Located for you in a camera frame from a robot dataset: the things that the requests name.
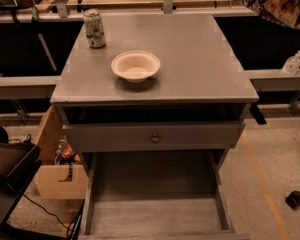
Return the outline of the grey drawer cabinet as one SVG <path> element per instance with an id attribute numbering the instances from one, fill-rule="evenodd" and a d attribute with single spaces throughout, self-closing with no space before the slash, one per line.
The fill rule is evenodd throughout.
<path id="1" fill-rule="evenodd" d="M 89 182 L 79 240 L 248 240 L 219 170 L 257 94 L 208 14 L 110 14 L 51 101 Z"/>

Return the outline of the black office chair base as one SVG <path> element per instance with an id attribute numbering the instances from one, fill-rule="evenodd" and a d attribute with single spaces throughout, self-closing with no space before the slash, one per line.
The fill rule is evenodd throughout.
<path id="1" fill-rule="evenodd" d="M 285 202 L 291 209 L 297 209 L 300 206 L 300 191 L 292 191 L 285 198 Z"/>

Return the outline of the grey upper drawer with knob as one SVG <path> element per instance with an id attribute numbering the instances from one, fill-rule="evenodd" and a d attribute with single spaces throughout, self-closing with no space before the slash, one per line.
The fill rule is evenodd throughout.
<path id="1" fill-rule="evenodd" d="M 63 126 L 72 148 L 80 153 L 229 149 L 243 129 L 244 124 L 238 121 Z"/>

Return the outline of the clear hand sanitizer bottle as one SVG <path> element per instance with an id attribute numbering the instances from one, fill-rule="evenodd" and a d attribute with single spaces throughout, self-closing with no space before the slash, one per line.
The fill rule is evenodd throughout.
<path id="1" fill-rule="evenodd" d="M 290 76 L 293 76 L 297 73 L 300 68 L 300 50 L 291 57 L 289 57 L 285 64 L 282 67 L 282 71 Z"/>

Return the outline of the grey open middle drawer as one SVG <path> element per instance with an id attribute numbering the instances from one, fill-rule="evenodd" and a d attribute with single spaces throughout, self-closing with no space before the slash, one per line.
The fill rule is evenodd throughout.
<path id="1" fill-rule="evenodd" d="M 232 226 L 213 154 L 98 153 L 78 240 L 250 240 Z"/>

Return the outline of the white paper bowl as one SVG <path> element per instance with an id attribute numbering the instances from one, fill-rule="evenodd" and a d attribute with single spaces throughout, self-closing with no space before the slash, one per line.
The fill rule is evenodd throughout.
<path id="1" fill-rule="evenodd" d="M 160 69 L 159 59 L 146 51 L 128 51 L 111 62 L 112 72 L 130 83 L 142 83 Z"/>

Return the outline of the black equipment on left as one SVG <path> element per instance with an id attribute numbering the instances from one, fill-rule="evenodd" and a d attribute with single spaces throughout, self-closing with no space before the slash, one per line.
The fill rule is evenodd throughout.
<path id="1" fill-rule="evenodd" d="M 31 141 L 10 143 L 0 126 L 0 231 L 41 165 Z"/>

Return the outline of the grey metal rail frame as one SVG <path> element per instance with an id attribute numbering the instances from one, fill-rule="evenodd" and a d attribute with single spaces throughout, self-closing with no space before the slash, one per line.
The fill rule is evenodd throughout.
<path id="1" fill-rule="evenodd" d="M 293 76 L 282 70 L 245 71 L 214 18 L 207 14 L 174 14 L 173 0 L 163 0 L 162 14 L 111 14 L 109 26 L 134 19 L 156 19 L 163 35 L 156 40 L 164 44 L 158 76 L 142 83 L 130 83 L 110 71 L 111 58 L 105 62 L 85 63 L 71 60 L 60 77 L 0 78 L 0 99 L 27 99 L 46 95 L 54 103 L 128 100 L 163 100 L 196 102 L 247 101 L 259 92 L 300 91 L 300 70 Z"/>

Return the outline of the green white soda can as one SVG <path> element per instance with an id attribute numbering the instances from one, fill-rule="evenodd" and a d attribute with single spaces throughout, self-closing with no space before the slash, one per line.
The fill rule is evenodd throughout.
<path id="1" fill-rule="evenodd" d="M 86 10 L 83 14 L 86 38 L 92 48 L 106 45 L 101 14 L 96 9 Z"/>

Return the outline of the wooden box on floor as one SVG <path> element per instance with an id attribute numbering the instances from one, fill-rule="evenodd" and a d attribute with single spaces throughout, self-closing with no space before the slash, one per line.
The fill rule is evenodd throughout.
<path id="1" fill-rule="evenodd" d="M 56 150 L 58 141 L 64 136 L 62 120 L 58 111 L 50 107 L 43 115 L 33 142 L 40 149 L 42 165 L 34 183 L 43 199 L 83 199 L 87 186 L 87 175 L 82 165 L 61 165 Z"/>

